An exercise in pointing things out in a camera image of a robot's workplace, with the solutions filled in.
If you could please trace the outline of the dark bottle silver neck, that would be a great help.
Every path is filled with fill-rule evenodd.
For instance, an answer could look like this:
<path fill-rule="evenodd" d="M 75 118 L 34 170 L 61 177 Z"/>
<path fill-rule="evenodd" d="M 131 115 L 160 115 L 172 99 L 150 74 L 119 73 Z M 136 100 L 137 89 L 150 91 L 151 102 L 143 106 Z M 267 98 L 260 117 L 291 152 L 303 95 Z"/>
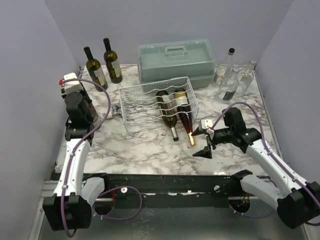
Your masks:
<path fill-rule="evenodd" d="M 156 102 L 158 104 L 164 125 L 169 128 L 173 141 L 177 142 L 179 140 L 176 130 L 176 124 L 178 120 L 177 116 L 175 115 L 175 111 L 171 106 L 169 93 L 165 90 L 158 91 L 156 93 Z"/>

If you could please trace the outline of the white wire wine rack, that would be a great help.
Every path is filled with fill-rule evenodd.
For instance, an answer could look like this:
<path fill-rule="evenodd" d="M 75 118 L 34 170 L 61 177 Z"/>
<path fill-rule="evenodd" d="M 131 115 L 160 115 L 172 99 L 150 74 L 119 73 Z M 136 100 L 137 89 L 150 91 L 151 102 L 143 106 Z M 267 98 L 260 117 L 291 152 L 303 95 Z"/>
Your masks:
<path fill-rule="evenodd" d="M 177 111 L 178 106 L 174 99 L 175 90 L 177 89 L 184 89 L 192 120 L 196 120 L 199 105 L 187 76 L 120 88 L 118 90 L 120 108 L 126 132 L 131 134 L 154 129 L 163 123 L 157 102 L 157 93 L 159 91 L 168 92 L 169 104 L 177 116 L 179 114 Z"/>

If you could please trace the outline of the red wine bottle gold cap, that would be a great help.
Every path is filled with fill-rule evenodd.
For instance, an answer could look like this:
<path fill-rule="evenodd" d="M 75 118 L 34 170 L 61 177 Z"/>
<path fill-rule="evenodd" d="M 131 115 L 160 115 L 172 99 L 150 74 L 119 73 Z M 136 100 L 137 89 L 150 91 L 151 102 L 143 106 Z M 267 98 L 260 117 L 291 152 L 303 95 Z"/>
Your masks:
<path fill-rule="evenodd" d="M 193 133 L 193 119 L 192 110 L 189 104 L 187 92 L 184 88 L 178 88 L 174 91 L 173 98 L 175 100 L 176 110 L 179 118 L 183 124 L 185 132 L 191 146 L 196 145 L 196 141 L 192 136 Z"/>

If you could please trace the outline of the clear bottle cream label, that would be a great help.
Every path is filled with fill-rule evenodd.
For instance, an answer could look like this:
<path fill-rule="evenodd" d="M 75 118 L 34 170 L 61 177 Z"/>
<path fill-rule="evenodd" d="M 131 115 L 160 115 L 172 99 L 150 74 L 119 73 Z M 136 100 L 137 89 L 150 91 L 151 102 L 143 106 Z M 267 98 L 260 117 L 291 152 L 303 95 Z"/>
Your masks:
<path fill-rule="evenodd" d="M 225 59 L 217 65 L 216 70 L 215 70 L 215 75 L 213 78 L 213 83 L 216 86 L 219 87 L 222 80 L 231 74 L 232 69 L 234 67 L 234 64 L 233 64 L 234 53 L 235 53 L 235 49 L 230 48 L 228 50 L 228 53 L 227 53 Z"/>

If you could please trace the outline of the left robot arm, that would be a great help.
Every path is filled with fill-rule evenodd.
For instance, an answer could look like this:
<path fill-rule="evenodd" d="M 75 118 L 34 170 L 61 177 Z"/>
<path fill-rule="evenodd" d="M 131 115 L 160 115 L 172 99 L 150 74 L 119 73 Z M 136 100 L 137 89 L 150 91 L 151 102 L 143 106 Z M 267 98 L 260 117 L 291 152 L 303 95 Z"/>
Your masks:
<path fill-rule="evenodd" d="M 42 208 L 53 231 L 87 229 L 96 199 L 107 197 L 111 185 L 101 177 L 83 180 L 94 137 L 91 99 L 84 90 L 62 97 L 68 113 L 65 160 L 57 186 L 52 196 L 44 198 Z"/>

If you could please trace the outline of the dark wine bottle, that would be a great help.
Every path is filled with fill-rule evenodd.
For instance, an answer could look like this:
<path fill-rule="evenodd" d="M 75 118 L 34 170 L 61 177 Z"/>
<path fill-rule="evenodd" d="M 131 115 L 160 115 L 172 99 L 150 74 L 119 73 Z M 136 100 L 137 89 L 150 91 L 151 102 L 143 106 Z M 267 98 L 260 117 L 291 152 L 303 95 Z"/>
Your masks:
<path fill-rule="evenodd" d="M 107 90 L 108 84 L 101 63 L 93 57 L 91 49 L 88 46 L 85 46 L 83 50 L 87 57 L 85 65 L 92 81 Z"/>
<path fill-rule="evenodd" d="M 110 80 L 114 84 L 119 84 L 123 80 L 120 63 L 117 53 L 111 49 L 110 40 L 108 38 L 103 39 L 105 46 L 105 53 L 103 55 Z"/>

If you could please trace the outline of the clear bottle silver cap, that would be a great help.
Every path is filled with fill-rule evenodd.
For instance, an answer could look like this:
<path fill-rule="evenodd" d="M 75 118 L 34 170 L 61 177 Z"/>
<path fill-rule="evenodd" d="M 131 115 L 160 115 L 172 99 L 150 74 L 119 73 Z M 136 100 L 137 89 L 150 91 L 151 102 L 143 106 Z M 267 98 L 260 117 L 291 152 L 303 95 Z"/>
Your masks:
<path fill-rule="evenodd" d="M 257 61 L 254 59 L 251 59 L 246 67 L 242 68 L 238 75 L 237 79 L 239 81 L 237 90 L 235 94 L 237 96 L 244 96 L 248 88 L 250 87 L 253 78 L 254 78 L 254 68 L 257 65 Z"/>

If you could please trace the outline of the clear bottle dark label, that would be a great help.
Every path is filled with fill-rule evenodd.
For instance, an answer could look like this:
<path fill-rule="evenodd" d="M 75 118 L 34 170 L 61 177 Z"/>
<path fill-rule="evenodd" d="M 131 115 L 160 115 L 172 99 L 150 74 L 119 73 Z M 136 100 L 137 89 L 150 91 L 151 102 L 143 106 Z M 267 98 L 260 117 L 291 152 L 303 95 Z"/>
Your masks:
<path fill-rule="evenodd" d="M 238 73 L 240 68 L 235 66 L 232 69 L 230 76 L 225 77 L 218 88 L 216 97 L 220 102 L 228 103 L 234 97 L 239 86 Z"/>

